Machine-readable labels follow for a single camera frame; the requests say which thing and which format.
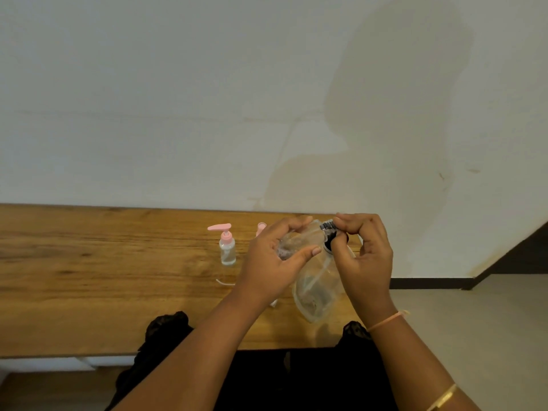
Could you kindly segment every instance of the right hand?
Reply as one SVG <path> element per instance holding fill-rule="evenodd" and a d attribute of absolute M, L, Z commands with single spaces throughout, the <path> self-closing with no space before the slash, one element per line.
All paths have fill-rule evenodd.
<path fill-rule="evenodd" d="M 348 252 L 344 233 L 339 232 L 331 244 L 342 284 L 356 312 L 361 315 L 383 308 L 392 310 L 389 288 L 393 252 L 379 215 L 338 213 L 333 222 L 341 231 L 359 234 L 363 239 L 356 258 Z"/>

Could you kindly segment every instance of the pink pump bottle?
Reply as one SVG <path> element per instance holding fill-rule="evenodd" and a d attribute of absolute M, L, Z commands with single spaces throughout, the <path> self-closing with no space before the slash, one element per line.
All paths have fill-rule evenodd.
<path fill-rule="evenodd" d="M 234 265 L 236 262 L 236 241 L 230 233 L 230 223 L 220 223 L 207 228 L 208 231 L 223 231 L 219 247 L 221 248 L 221 263 L 226 266 Z"/>

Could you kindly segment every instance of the bracelet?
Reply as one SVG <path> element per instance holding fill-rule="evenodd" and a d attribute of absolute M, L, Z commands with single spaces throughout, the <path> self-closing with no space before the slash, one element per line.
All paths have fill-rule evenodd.
<path fill-rule="evenodd" d="M 409 312 L 407 310 L 401 310 L 401 311 L 398 311 L 395 315 L 392 315 L 390 316 L 389 318 L 386 318 L 384 319 L 382 322 L 379 322 L 377 323 L 376 325 L 372 325 L 369 329 L 366 329 L 368 332 L 371 332 L 373 330 L 375 330 L 377 327 L 380 327 L 382 325 L 385 325 L 386 323 L 388 323 L 390 320 L 392 319 L 395 319 L 396 317 L 398 316 L 403 316 L 403 315 L 408 315 Z"/>
<path fill-rule="evenodd" d="M 456 384 L 451 385 L 451 388 L 449 388 L 447 391 L 445 391 L 441 397 L 439 397 L 434 404 L 430 405 L 430 408 L 428 408 L 426 411 L 432 411 L 434 409 L 441 408 L 442 405 L 444 405 L 447 401 L 451 399 L 453 394 L 455 394 L 455 391 L 458 387 Z"/>

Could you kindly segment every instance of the floor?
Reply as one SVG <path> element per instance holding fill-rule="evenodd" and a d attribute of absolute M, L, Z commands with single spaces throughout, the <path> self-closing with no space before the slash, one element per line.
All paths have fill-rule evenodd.
<path fill-rule="evenodd" d="M 394 290 L 408 321 L 483 411 L 545 410 L 548 275 L 492 275 L 472 291 Z M 103 410 L 120 369 L 11 374 L 4 411 Z"/>

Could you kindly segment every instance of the wooden tabletop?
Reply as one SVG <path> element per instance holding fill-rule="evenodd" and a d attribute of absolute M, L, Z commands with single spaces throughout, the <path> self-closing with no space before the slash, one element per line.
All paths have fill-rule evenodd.
<path fill-rule="evenodd" d="M 257 223 L 283 216 L 0 205 L 0 357 L 135 354 L 157 316 L 183 310 L 196 325 L 230 291 L 215 279 L 235 281 Z M 207 231 L 225 222 L 233 225 L 234 267 L 220 263 L 219 233 Z M 356 319 L 344 296 L 311 325 L 288 289 L 240 348 L 331 346 Z"/>

